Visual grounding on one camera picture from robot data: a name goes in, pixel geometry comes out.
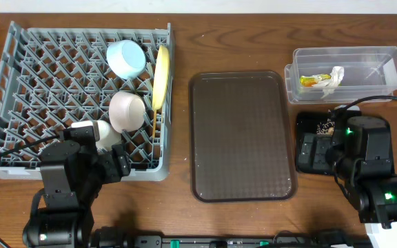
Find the yellow round plate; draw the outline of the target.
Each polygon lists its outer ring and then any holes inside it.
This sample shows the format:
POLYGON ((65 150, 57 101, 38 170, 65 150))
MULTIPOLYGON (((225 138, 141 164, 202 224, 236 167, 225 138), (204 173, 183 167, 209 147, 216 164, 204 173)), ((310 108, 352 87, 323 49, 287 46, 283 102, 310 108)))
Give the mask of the yellow round plate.
POLYGON ((161 45, 157 54, 153 80, 152 108, 157 111, 162 108, 167 91, 170 74, 170 54, 167 47, 161 45))

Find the light blue bowl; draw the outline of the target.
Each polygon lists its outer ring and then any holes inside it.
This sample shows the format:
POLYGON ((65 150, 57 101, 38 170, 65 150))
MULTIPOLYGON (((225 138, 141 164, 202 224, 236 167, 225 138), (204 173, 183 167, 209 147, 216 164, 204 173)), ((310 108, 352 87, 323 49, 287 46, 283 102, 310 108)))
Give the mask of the light blue bowl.
POLYGON ((146 57, 141 46, 131 40, 111 43, 106 52, 110 69, 122 79, 134 79, 146 67, 146 57))

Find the white tissue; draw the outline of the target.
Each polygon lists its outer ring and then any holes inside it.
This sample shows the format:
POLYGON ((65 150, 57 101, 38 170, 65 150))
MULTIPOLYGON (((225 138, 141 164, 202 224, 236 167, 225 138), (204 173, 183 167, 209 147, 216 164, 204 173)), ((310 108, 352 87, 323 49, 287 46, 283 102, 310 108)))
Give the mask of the white tissue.
POLYGON ((330 79, 320 81, 320 86, 323 89, 322 98, 326 98, 328 95, 333 94, 335 89, 340 85, 345 75, 345 69, 341 66, 335 66, 332 68, 330 73, 330 79))

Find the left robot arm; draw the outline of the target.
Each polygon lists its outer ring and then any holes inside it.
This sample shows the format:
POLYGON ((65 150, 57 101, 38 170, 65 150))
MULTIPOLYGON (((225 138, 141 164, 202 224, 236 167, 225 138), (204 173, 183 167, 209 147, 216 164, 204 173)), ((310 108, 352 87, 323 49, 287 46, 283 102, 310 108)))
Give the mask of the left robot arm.
POLYGON ((32 200, 23 230, 26 247, 87 247, 94 225, 92 204, 104 184, 130 174, 123 144, 98 154, 94 142, 63 141, 41 154, 43 189, 32 200))

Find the green snack wrapper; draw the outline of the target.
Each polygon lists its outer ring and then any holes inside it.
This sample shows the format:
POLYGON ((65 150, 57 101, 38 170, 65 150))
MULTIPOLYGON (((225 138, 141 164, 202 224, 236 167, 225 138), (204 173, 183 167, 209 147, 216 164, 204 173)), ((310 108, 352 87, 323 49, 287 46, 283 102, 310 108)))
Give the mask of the green snack wrapper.
POLYGON ((312 76, 301 76, 300 83, 304 87, 311 87, 320 81, 331 79, 330 74, 316 74, 312 76))

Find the wooden chopstick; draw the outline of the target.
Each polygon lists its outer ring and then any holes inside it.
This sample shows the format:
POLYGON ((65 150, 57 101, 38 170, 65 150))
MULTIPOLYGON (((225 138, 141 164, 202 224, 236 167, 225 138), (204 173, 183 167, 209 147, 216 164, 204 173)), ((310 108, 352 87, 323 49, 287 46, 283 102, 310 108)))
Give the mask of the wooden chopstick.
POLYGON ((153 110, 153 123, 152 123, 152 139, 153 140, 156 136, 156 118, 157 118, 157 110, 153 110))

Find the white plastic cup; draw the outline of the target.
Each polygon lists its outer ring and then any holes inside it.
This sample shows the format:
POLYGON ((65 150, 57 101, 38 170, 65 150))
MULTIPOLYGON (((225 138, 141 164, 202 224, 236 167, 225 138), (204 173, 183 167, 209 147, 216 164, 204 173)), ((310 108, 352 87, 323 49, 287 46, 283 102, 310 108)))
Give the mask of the white plastic cup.
POLYGON ((111 151, 113 145, 121 143, 121 134, 118 133, 108 122, 98 120, 96 124, 99 136, 96 140, 97 149, 111 151))

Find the pink bowl with rice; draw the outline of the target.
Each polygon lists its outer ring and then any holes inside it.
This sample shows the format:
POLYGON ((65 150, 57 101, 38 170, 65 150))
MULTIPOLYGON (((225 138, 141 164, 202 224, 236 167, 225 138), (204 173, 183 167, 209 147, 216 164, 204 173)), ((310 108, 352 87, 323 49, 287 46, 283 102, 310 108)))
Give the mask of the pink bowl with rice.
POLYGON ((138 130, 144 123, 145 104, 140 96, 117 92, 109 105, 111 126, 119 133, 138 130))

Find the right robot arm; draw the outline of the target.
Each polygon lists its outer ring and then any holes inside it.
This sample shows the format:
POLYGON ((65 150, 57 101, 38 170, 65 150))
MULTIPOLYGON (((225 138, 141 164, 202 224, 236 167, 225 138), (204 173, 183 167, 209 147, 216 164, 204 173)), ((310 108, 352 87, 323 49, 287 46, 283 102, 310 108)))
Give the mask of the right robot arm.
POLYGON ((351 111, 296 119, 296 168, 333 176, 373 247, 397 247, 397 174, 389 123, 351 111))

